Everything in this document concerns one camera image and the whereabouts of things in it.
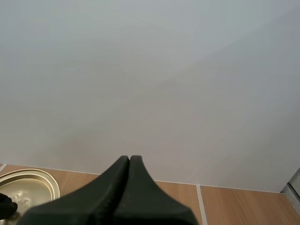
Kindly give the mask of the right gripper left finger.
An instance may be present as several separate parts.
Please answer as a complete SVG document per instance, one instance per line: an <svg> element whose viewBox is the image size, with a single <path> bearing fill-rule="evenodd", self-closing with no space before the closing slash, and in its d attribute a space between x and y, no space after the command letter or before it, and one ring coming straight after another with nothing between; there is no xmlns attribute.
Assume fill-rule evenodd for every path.
<svg viewBox="0 0 300 225"><path fill-rule="evenodd" d="M107 225L118 206L128 179L129 159L121 156L84 187L29 209L20 225Z"/></svg>

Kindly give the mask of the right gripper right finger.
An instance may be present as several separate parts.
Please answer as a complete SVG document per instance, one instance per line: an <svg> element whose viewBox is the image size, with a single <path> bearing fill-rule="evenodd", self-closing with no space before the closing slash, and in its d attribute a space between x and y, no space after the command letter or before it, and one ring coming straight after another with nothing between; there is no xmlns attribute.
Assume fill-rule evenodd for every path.
<svg viewBox="0 0 300 225"><path fill-rule="evenodd" d="M141 156L132 156L126 186L113 214L114 225L196 225L192 210L165 193Z"/></svg>

